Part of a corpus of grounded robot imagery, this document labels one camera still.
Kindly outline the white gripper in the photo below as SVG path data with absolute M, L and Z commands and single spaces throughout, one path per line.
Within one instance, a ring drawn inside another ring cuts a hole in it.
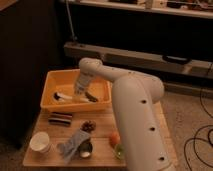
M 74 84 L 74 93 L 80 95 L 86 92 L 90 82 L 91 76 L 88 73 L 80 72 Z

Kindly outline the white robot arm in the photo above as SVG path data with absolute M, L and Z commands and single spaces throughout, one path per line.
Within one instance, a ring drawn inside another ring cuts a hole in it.
M 153 75 L 106 66 L 99 59 L 82 58 L 75 93 L 83 94 L 94 77 L 112 83 L 112 107 L 124 148 L 128 171 L 176 171 L 154 111 L 164 94 Z

